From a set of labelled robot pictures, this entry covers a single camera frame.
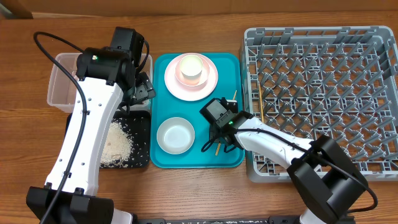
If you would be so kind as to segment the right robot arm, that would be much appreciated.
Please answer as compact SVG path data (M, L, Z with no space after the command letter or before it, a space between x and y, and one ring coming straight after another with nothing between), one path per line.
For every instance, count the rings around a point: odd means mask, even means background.
M301 215L271 216L269 223L354 223L351 206L368 190L368 182L338 143L322 135L316 140L278 131L246 111L234 113L225 98L213 98L200 114L210 124L210 139L256 152L282 166L300 194Z

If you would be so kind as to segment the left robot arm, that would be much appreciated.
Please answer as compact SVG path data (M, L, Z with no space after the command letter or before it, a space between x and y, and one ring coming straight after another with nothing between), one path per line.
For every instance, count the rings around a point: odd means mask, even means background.
M63 145L43 187L31 187L26 203L41 223L136 223L135 214L118 210L100 198L100 161L116 112L155 97L143 71L149 44L134 29L117 27L111 44L80 49L72 116Z

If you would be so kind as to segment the grey bowl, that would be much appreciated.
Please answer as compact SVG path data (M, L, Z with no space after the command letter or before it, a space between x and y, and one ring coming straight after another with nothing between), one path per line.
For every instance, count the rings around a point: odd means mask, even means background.
M168 154L183 154L188 151L195 140L192 124L184 118L166 119L157 130L157 143Z

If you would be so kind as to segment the wooden chopstick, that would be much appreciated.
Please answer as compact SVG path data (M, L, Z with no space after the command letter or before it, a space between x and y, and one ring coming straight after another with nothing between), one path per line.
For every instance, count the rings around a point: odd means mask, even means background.
M233 99L232 99L232 100L235 100L235 99L236 99L236 94L237 94L237 90L235 90L234 96L233 96ZM216 152L215 152L215 156L218 156L218 153L219 153L219 151L220 151L220 147L221 147L221 142L218 143L218 146L217 146L217 149L216 149Z
M263 99L262 99L262 87L259 83L258 85L258 94L259 94L259 111L261 115L261 121L264 122L264 107L263 107Z

